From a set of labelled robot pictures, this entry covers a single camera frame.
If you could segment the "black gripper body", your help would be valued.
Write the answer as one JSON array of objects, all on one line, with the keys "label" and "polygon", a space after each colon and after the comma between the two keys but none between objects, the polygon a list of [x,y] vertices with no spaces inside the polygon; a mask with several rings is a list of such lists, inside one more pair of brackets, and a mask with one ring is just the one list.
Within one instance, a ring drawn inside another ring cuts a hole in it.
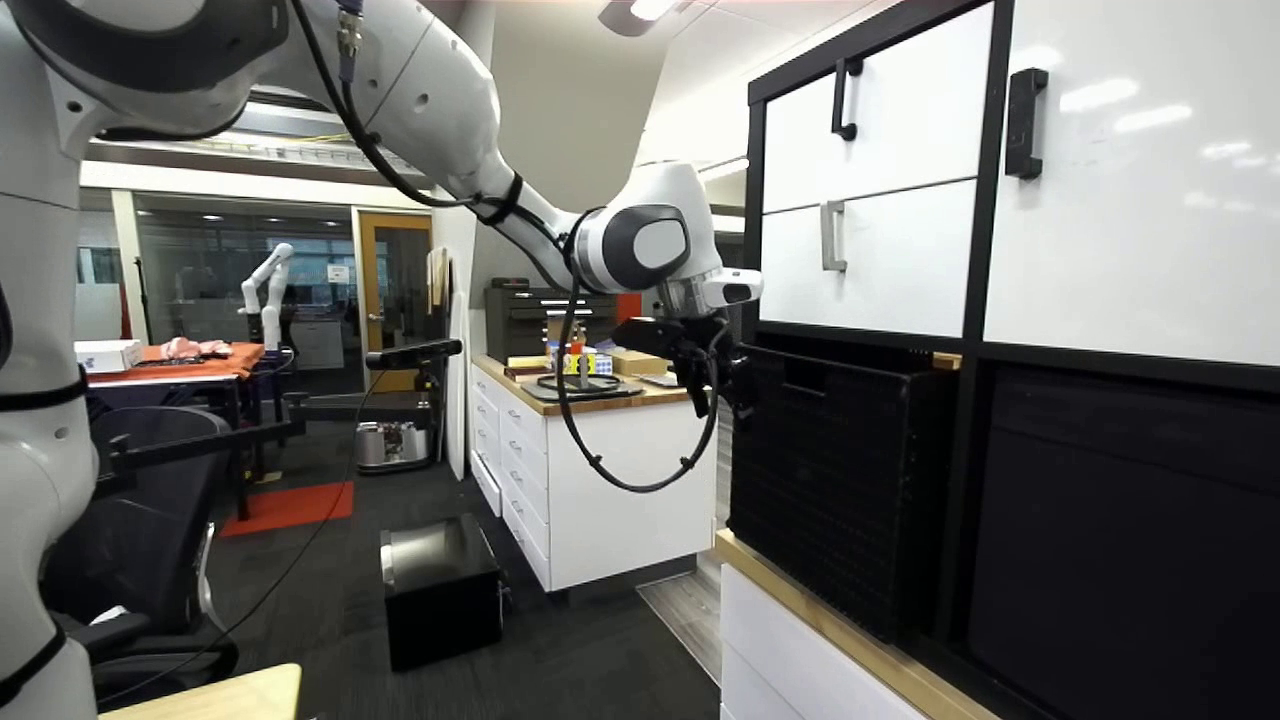
[{"label": "black gripper body", "polygon": [[676,380],[701,415],[709,415],[716,398],[725,330],[730,323],[721,315],[644,323],[644,347],[676,368]]}]

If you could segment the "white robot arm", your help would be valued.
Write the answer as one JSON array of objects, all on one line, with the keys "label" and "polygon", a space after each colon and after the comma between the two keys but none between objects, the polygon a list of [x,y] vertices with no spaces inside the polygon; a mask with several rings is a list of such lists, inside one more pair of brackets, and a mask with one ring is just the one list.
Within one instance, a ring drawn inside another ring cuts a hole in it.
[{"label": "white robot arm", "polygon": [[716,385],[730,315],[763,292],[716,251],[683,164],[644,164],[588,210],[543,200],[501,153],[487,62],[424,0],[0,0],[0,720],[96,720],[89,646],[39,595],[100,479],[73,351],[84,153],[215,136],[261,83],[331,109],[386,177],[424,177],[550,284],[656,292],[687,392]]}]

